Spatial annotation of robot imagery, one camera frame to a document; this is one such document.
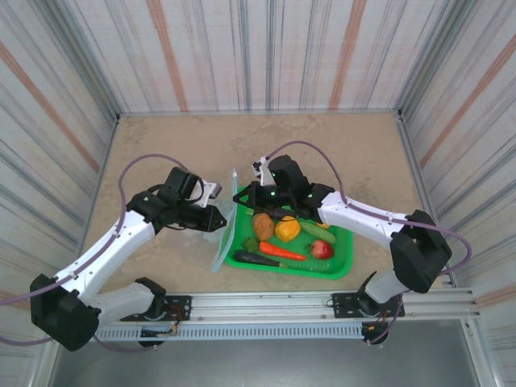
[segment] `plastic tray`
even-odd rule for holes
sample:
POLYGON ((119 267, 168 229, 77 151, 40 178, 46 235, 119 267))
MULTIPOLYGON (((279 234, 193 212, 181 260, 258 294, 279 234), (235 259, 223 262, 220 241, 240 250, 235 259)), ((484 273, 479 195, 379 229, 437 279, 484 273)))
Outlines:
POLYGON ((306 260, 296 261, 278 258, 276 256, 267 256, 268 258, 283 262, 288 265, 288 268, 276 268, 273 266, 238 262, 233 259, 233 252, 241 250, 242 242, 247 238, 256 237, 256 235, 252 230, 252 214, 248 214, 246 207, 237 206, 235 234, 229 252, 226 255, 226 262, 236 268, 249 268, 252 270, 265 270, 276 273, 337 280, 344 277, 352 268, 353 234, 348 230, 335 226, 331 226, 329 232, 337 237, 337 243, 333 245, 335 256, 329 260, 317 260, 311 256, 308 246, 311 245, 316 238, 302 230, 296 239, 288 243, 281 242, 275 235, 269 239, 268 242, 280 248, 286 248, 291 252, 303 254, 306 256, 306 260))

